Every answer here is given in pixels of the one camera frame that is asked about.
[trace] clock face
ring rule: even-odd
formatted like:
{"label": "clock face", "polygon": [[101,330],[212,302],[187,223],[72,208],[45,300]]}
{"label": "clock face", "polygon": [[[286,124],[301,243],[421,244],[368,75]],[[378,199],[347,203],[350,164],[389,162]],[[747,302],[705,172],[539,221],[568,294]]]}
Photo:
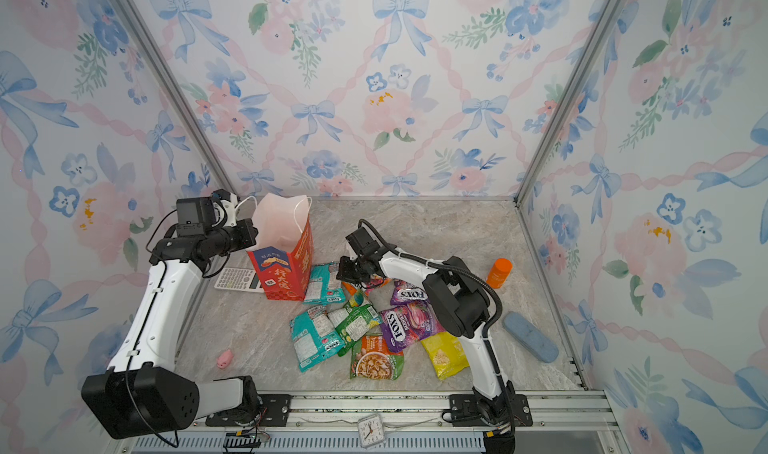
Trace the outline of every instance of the clock face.
{"label": "clock face", "polygon": [[382,426],[382,418],[379,414],[358,421],[357,431],[360,434],[362,447],[373,446],[384,441],[384,426]]}

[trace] marble tabletop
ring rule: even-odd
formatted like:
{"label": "marble tabletop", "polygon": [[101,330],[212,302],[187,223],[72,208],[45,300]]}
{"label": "marble tabletop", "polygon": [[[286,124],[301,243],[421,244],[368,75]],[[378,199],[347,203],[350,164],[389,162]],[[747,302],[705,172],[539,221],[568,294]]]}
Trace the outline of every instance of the marble tabletop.
{"label": "marble tabletop", "polygon": [[[461,257],[472,272],[485,277],[499,257],[514,269],[497,292],[504,315],[516,311],[536,325],[560,349],[553,363],[542,363],[504,330],[491,328],[499,363],[516,390],[580,389],[571,373],[568,354],[544,288],[534,268],[522,227],[510,200],[314,200],[310,211],[314,264],[345,253],[344,237],[368,219],[389,242],[434,259]],[[250,267],[244,252],[233,254],[230,267]],[[309,306],[268,300],[263,294],[217,290],[210,283],[181,347],[176,372],[197,382],[251,375],[258,390],[470,390],[469,369],[438,380],[420,344],[408,347],[405,367],[397,380],[350,379],[350,360],[334,356],[300,372],[288,323]],[[389,307],[392,283],[371,293],[378,310]],[[225,370],[216,358],[232,349],[234,360]]]}

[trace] pink pig toy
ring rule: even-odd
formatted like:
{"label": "pink pig toy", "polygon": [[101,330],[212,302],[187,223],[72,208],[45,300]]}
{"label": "pink pig toy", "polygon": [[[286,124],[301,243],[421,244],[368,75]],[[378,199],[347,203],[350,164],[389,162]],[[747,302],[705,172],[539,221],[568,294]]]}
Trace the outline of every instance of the pink pig toy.
{"label": "pink pig toy", "polygon": [[216,365],[219,369],[224,369],[232,362],[234,357],[235,354],[232,353],[232,349],[227,349],[225,352],[221,353],[221,356],[219,356],[218,359],[216,359]]}

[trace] wall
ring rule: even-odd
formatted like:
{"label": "wall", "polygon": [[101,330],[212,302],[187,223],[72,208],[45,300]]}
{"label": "wall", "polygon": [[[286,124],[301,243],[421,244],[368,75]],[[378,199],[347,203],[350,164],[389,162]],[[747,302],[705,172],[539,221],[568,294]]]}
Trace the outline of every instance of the wall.
{"label": "wall", "polygon": [[524,207],[635,454],[768,452],[765,7],[629,0]]}
{"label": "wall", "polygon": [[0,452],[100,452],[80,386],[128,332],[152,230],[215,182],[107,0],[0,18]]}
{"label": "wall", "polygon": [[315,196],[516,193],[595,1],[134,0],[240,193]]}

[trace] calculator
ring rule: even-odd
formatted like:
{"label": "calculator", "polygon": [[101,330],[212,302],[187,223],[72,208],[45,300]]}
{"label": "calculator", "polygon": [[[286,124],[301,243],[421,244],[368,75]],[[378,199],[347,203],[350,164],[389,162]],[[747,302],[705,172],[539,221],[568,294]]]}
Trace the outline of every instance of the calculator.
{"label": "calculator", "polygon": [[214,285],[216,289],[244,290],[245,292],[263,293],[259,277],[253,269],[225,267]]}

